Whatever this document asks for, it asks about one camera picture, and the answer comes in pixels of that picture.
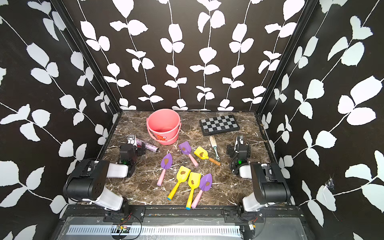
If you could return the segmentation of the purple pointed trowel pink handle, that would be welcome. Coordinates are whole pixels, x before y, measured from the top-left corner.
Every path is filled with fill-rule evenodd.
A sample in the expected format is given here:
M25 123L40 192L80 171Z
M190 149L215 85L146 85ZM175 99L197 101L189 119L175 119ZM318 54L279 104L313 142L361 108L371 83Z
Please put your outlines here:
M171 153L166 154L161 162L161 167L162 167L162 173L159 177L159 180L157 182L157 186L161 186L163 183L163 180L165 178L166 170L170 169L173 164L173 157Z

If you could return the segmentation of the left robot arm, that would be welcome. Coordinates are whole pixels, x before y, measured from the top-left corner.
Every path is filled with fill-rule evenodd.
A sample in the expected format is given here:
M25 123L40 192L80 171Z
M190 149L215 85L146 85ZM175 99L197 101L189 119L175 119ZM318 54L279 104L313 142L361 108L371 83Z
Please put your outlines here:
M145 143L129 141L120 146L119 162L106 160L82 160L69 175L63 194L75 202L90 202L106 210L119 211L124 198L109 190L107 178L130 178L133 176L137 158L146 153Z

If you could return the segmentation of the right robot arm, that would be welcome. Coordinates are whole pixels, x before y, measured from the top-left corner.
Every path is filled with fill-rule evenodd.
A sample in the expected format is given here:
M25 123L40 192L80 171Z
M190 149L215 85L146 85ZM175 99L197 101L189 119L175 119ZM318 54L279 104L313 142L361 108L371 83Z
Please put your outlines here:
M258 212L271 205L289 202L291 192L278 164L250 162L251 146L242 136L236 138L233 146L227 146L227 154L231 158L231 172L252 180L253 192L242 200L244 212Z

